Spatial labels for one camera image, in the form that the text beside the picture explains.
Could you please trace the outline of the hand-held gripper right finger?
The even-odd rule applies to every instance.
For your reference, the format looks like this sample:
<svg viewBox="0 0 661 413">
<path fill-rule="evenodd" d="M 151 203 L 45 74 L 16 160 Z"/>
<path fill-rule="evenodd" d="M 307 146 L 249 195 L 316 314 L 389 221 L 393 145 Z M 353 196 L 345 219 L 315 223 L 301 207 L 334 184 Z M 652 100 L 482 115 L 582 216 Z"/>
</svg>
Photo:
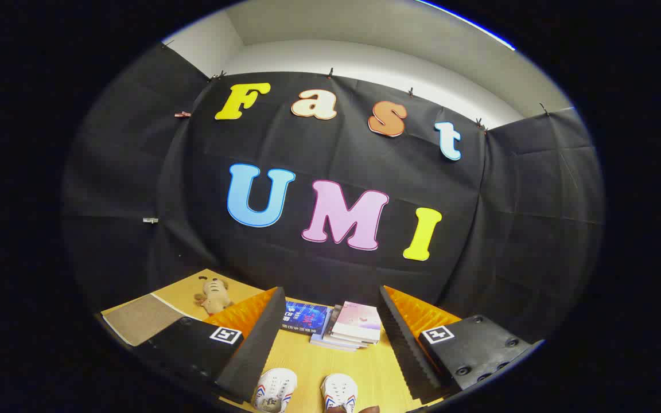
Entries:
<svg viewBox="0 0 661 413">
<path fill-rule="evenodd" d="M 489 317 L 457 317 L 389 286 L 378 312 L 402 376 L 421 403 L 482 387 L 538 349 Z"/>
</svg>

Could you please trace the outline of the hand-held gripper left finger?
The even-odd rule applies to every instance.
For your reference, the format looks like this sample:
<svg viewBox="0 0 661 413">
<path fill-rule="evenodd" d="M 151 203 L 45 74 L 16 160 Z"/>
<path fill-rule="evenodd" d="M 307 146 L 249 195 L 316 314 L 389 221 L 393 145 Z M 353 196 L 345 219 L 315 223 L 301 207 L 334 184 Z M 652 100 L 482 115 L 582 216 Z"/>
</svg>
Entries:
<svg viewBox="0 0 661 413">
<path fill-rule="evenodd" d="M 213 322 L 179 317 L 135 346 L 142 363 L 187 391 L 215 402 L 251 402 L 285 306 L 274 287 L 217 314 Z"/>
</svg>

